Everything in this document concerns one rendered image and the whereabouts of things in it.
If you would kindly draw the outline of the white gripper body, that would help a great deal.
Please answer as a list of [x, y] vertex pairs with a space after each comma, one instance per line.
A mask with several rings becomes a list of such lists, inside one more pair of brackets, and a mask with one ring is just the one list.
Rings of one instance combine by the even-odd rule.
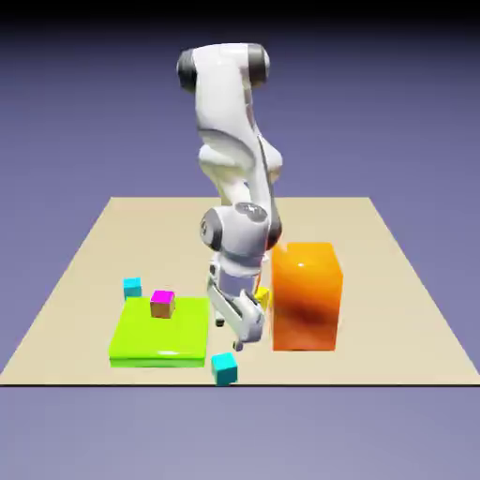
[[207, 295], [215, 309], [236, 334], [237, 343], [258, 342], [265, 321], [261, 304], [242, 288], [238, 294], [223, 292], [213, 279], [207, 283]]

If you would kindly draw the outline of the small magenta cube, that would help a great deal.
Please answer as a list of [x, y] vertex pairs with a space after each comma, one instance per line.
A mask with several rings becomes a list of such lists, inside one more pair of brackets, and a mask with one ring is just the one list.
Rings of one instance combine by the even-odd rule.
[[173, 291], [155, 290], [150, 298], [150, 313], [153, 318], [170, 319], [175, 308]]

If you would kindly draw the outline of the large green box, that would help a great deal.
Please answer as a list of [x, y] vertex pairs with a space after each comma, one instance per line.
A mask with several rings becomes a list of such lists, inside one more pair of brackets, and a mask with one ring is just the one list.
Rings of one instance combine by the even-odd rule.
[[170, 318], [155, 318], [146, 297], [124, 304], [109, 346], [113, 368], [201, 368], [208, 339], [209, 300], [178, 297]]

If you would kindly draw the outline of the large orange box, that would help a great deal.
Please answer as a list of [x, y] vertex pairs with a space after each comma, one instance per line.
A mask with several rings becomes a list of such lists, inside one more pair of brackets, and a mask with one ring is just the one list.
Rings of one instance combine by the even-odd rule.
[[336, 348], [343, 273], [330, 243], [291, 242], [272, 250], [272, 346], [276, 352]]

